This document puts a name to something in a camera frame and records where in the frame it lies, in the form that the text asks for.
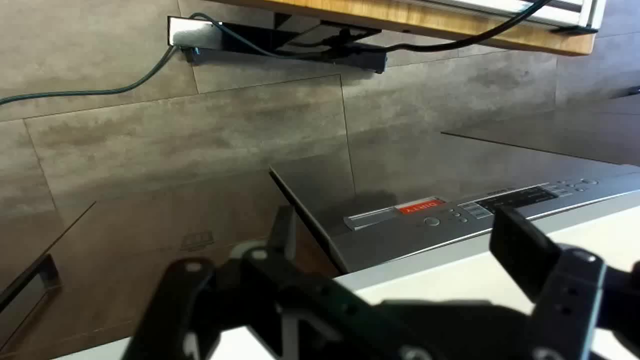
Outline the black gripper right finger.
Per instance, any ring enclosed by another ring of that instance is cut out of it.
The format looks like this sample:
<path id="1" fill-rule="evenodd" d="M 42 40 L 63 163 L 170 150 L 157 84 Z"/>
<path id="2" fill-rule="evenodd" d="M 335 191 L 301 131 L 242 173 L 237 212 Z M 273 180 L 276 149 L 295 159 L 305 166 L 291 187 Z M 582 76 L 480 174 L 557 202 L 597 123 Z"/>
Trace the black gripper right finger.
<path id="1" fill-rule="evenodd" d="M 491 252 L 535 305 L 525 344 L 535 360 L 589 360 L 598 322 L 604 260 L 561 249 L 519 211 L 498 207 Z"/>

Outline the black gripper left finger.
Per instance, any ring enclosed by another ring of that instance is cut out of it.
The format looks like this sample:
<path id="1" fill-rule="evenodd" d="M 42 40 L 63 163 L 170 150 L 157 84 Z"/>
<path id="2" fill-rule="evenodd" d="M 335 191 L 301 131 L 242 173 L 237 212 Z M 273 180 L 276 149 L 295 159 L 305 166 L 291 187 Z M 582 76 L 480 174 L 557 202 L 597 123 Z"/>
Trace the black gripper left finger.
<path id="1" fill-rule="evenodd" d="M 208 360 L 234 328 L 248 328 L 276 360 L 369 360 L 369 313 L 351 291 L 273 249 L 221 267 L 181 258 L 165 270 L 122 360 Z"/>

